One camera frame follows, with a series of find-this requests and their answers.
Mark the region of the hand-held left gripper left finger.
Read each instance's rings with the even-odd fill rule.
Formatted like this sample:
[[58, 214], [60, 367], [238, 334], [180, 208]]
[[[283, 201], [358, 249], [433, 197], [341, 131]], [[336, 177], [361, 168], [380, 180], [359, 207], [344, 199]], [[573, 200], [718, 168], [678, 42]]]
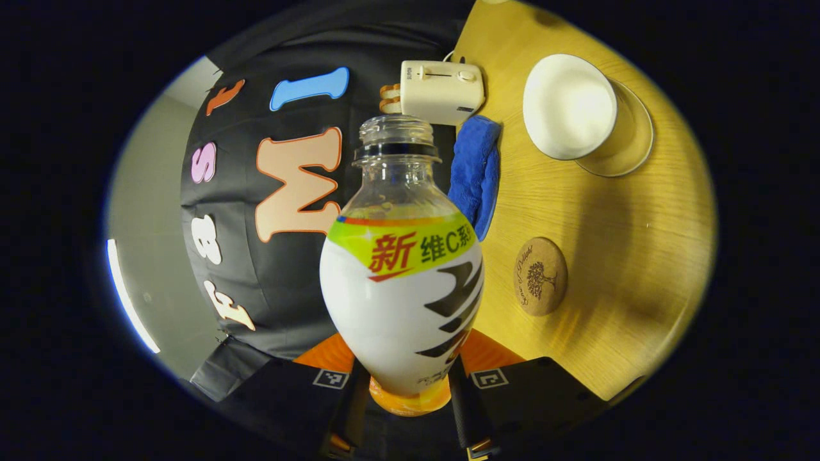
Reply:
[[363, 438], [370, 376], [355, 360], [304, 359], [330, 336], [228, 336], [211, 354], [215, 409], [298, 460], [352, 459]]

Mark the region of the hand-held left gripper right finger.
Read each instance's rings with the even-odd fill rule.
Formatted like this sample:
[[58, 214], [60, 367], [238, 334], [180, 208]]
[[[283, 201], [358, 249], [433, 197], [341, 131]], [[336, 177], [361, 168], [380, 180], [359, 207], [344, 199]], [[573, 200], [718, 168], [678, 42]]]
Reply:
[[478, 330], [461, 344], [448, 384], [470, 460], [539, 458], [609, 408], [553, 359], [523, 359]]

